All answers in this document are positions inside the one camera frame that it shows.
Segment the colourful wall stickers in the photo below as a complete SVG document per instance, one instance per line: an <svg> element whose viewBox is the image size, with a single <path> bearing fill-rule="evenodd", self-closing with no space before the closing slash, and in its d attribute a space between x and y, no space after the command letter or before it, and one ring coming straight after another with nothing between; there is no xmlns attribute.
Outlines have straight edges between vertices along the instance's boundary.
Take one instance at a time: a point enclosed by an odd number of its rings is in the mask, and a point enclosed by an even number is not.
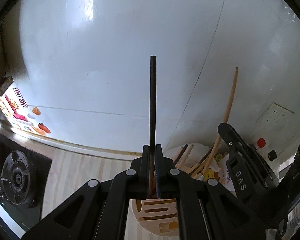
<svg viewBox="0 0 300 240"><path fill-rule="evenodd" d="M51 129L36 106L30 106L18 87L11 86L0 96L0 120L13 128L33 134L47 136Z"/></svg>

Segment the black gas stove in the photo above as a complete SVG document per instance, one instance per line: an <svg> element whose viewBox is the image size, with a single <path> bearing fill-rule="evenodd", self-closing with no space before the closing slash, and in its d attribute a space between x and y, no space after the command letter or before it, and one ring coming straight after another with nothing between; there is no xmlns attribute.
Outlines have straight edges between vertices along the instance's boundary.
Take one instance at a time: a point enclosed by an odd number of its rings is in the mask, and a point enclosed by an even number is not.
<svg viewBox="0 0 300 240"><path fill-rule="evenodd" d="M41 220L51 164L0 133L0 205L25 231Z"/></svg>

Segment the cream utensil holder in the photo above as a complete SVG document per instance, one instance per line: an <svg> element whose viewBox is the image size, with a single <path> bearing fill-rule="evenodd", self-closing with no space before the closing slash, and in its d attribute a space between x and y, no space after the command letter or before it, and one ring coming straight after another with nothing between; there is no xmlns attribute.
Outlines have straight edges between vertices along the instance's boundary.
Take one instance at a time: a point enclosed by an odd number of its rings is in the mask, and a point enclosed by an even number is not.
<svg viewBox="0 0 300 240"><path fill-rule="evenodd" d="M175 199L131 200L134 217L142 228L162 237L179 236Z"/></svg>

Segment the white wall socket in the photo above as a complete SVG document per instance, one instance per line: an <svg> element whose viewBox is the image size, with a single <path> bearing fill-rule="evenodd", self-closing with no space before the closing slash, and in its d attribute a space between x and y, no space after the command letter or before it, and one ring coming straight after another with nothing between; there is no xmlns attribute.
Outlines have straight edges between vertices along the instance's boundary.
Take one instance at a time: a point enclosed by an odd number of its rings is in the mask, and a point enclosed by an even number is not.
<svg viewBox="0 0 300 240"><path fill-rule="evenodd" d="M264 114L258 119L257 124L260 127L281 127L294 115L294 113L285 107L272 103Z"/></svg>

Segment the red cap sauce bottle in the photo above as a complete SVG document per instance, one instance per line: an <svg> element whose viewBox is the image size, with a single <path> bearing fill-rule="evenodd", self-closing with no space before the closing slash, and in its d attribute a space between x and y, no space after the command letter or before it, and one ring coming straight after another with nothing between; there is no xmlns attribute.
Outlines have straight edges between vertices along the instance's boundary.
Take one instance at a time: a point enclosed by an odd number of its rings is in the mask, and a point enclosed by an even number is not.
<svg viewBox="0 0 300 240"><path fill-rule="evenodd" d="M255 148L257 152L260 152L266 146L266 140L264 138L259 138L255 142Z"/></svg>

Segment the white paper packet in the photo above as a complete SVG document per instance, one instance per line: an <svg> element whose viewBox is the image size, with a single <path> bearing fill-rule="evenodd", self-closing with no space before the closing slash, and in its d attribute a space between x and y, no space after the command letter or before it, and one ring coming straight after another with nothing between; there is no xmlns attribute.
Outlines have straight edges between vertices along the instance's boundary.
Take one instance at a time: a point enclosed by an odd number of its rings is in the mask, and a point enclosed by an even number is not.
<svg viewBox="0 0 300 240"><path fill-rule="evenodd" d="M218 167L220 171L218 172L219 182L230 192L235 192L234 185L230 176L230 172L227 168L226 162L229 160L229 155L227 154L218 162Z"/></svg>

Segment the black chopstick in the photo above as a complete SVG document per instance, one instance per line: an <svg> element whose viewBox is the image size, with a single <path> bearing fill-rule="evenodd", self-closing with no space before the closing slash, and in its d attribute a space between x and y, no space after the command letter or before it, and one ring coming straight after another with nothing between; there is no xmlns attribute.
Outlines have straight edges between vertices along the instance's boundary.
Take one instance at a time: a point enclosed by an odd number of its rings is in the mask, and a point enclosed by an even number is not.
<svg viewBox="0 0 300 240"><path fill-rule="evenodd" d="M156 129L156 103L157 103L157 57L150 57L150 104L149 104L149 198L153 197L155 189L154 179L154 153L155 153L155 129Z"/></svg>
<svg viewBox="0 0 300 240"><path fill-rule="evenodd" d="M188 148L188 144L181 146L175 156L172 158L174 166L177 165L178 161L181 159L183 154L185 153L186 149Z"/></svg>

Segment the black cap sauce bottle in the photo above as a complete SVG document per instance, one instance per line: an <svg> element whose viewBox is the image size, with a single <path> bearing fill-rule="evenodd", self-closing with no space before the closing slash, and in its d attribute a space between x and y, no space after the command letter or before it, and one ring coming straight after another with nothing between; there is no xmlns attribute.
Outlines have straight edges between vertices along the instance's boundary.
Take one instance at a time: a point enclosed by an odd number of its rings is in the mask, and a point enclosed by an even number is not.
<svg viewBox="0 0 300 240"><path fill-rule="evenodd" d="M267 158L270 162L274 161L277 158L277 153L275 150L271 150L268 154L267 154Z"/></svg>

